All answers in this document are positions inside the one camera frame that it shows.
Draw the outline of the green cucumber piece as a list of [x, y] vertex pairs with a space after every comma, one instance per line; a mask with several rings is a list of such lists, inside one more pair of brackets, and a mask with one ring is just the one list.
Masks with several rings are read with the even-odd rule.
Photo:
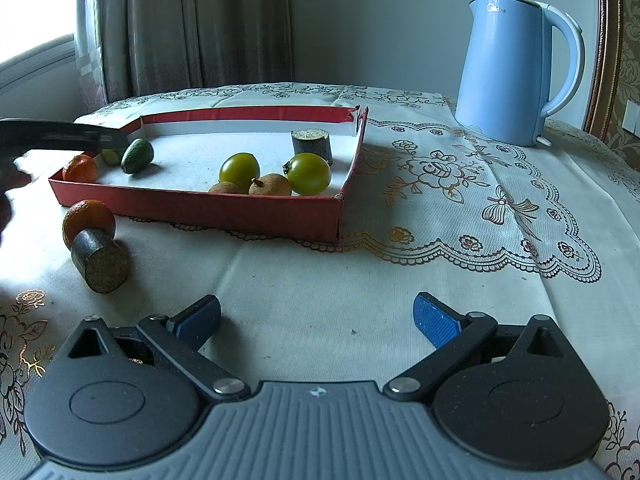
[[154, 158], [154, 148], [146, 139], [136, 139], [126, 149], [120, 161], [120, 168], [125, 174], [137, 174], [145, 170]]
[[110, 167], [118, 167], [122, 162], [123, 150], [103, 150], [101, 157], [103, 161]]

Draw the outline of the orange mandarin outside tray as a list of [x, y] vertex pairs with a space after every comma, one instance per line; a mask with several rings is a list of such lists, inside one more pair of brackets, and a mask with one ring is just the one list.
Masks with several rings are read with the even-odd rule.
[[75, 237], [85, 229], [99, 229], [114, 237], [116, 221], [111, 209], [100, 200], [81, 200], [70, 206], [62, 222], [65, 246], [71, 248]]

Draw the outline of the dark sugarcane piece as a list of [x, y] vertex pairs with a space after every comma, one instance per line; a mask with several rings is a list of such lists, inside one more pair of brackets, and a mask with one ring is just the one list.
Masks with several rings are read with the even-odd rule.
[[73, 240], [70, 255], [76, 269], [94, 292], [114, 292], [126, 281], [128, 254], [100, 229], [84, 229]]
[[294, 154], [311, 153], [333, 164], [330, 134], [326, 129], [306, 128], [291, 133]]

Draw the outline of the green tomato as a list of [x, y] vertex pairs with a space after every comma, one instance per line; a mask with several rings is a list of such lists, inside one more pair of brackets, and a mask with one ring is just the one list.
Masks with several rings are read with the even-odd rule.
[[259, 162], [253, 154], [236, 153], [220, 167], [219, 180], [235, 183], [246, 194], [254, 178], [260, 177]]
[[297, 154], [282, 169], [292, 190], [303, 196], [320, 194], [329, 186], [332, 178], [329, 164], [314, 153]]

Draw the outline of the orange mandarin in tray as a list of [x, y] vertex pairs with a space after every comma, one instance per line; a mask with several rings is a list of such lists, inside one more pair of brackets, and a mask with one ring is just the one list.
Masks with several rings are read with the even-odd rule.
[[63, 168], [64, 181], [93, 183], [98, 178], [98, 167], [94, 159], [85, 154], [74, 156]]

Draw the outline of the white embroidered tablecloth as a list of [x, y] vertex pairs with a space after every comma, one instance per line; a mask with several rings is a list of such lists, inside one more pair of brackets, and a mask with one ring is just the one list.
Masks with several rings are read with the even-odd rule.
[[117, 222], [130, 279], [85, 285], [62, 241], [48, 179], [63, 153], [32, 152], [1, 244], [1, 474], [38, 457], [24, 408], [77, 323], [128, 325], [216, 295], [208, 354], [247, 382], [387, 382], [431, 347], [412, 322], [418, 292], [504, 324], [561, 326], [608, 399], [597, 463], [639, 474], [639, 175], [601, 141], [548, 122], [548, 146], [518, 148], [458, 127], [438, 94], [328, 84], [183, 90], [107, 105], [93, 122], [240, 105], [365, 107], [366, 136], [333, 245], [184, 224]]

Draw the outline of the brown curtain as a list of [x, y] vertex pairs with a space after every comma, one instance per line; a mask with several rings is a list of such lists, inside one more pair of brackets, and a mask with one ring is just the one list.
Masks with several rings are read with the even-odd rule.
[[76, 0], [85, 110], [293, 76], [290, 0]]

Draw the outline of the red shallow box tray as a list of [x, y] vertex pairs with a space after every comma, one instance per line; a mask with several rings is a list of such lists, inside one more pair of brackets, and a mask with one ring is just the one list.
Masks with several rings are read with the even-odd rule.
[[125, 153], [77, 157], [58, 202], [114, 214], [334, 243], [366, 131], [360, 106], [263, 105], [141, 115]]

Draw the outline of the light blue electric kettle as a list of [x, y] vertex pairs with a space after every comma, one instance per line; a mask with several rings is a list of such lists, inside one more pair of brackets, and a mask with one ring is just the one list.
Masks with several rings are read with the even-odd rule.
[[[492, 140], [526, 148], [548, 144], [544, 122], [570, 102], [582, 82], [582, 29], [570, 14], [535, 0], [472, 0], [470, 9], [473, 24], [454, 118]], [[555, 28], [570, 59], [560, 91], [549, 96]]]

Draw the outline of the white wall switch panel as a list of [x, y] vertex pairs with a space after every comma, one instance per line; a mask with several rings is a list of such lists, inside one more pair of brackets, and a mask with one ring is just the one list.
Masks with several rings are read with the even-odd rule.
[[622, 129], [637, 138], [640, 136], [640, 104], [638, 102], [633, 100], [626, 102]]

